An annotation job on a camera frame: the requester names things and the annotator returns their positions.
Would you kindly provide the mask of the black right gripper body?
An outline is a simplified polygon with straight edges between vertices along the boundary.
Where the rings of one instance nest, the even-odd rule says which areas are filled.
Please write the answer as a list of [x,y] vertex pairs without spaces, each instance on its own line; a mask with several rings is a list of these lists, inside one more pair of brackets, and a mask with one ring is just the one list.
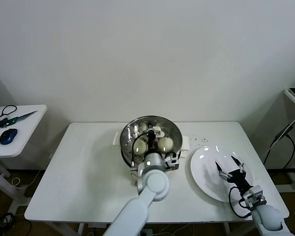
[[252,185],[250,185],[249,182],[245,179],[245,171],[240,171],[240,169],[237,169],[229,172],[228,175],[230,177],[227,179],[227,182],[234,183],[239,189],[240,194],[245,194],[250,188],[252,188]]

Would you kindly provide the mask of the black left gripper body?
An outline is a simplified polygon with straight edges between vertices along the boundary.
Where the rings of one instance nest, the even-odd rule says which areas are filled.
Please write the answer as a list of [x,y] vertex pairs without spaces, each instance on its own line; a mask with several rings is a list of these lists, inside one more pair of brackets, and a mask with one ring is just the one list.
[[149,131],[147,133],[148,141],[147,141],[147,146],[148,146],[148,151],[156,151],[157,150],[157,142],[156,140],[156,134],[154,131]]

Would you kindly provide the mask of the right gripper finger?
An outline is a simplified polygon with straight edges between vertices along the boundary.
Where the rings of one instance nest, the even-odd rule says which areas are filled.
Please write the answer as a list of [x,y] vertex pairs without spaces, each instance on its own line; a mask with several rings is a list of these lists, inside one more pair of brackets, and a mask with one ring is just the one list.
[[244,170],[244,163],[241,163],[237,158],[235,158],[234,156],[231,156],[231,158],[233,159],[233,161],[236,163],[236,165],[238,166],[238,168],[234,171],[232,171],[232,173],[245,173]]
[[227,173],[225,173],[222,168],[219,166],[219,164],[216,162],[216,167],[218,169],[218,174],[221,178],[229,178],[229,175]]

